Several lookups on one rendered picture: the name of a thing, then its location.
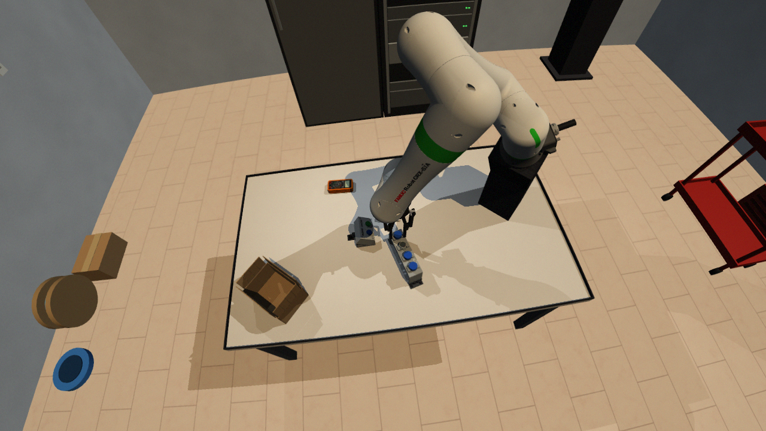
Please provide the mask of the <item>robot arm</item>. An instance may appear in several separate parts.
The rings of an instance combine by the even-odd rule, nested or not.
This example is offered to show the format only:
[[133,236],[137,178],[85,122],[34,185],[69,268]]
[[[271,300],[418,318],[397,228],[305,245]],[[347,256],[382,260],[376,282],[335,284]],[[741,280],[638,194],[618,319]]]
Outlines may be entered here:
[[515,168],[556,152],[555,135],[576,126],[575,119],[550,125],[513,74],[477,53],[437,12],[410,17],[400,28],[397,52],[431,104],[402,158],[385,165],[370,202],[380,223],[398,221],[421,189],[491,125],[501,135],[501,158]]

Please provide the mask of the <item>orange digital multimeter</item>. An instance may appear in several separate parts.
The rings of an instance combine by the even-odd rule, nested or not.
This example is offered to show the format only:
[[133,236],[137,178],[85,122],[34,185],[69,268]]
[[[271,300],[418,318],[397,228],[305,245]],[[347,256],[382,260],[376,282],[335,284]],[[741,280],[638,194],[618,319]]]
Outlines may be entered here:
[[353,180],[329,180],[327,189],[329,193],[352,193]]

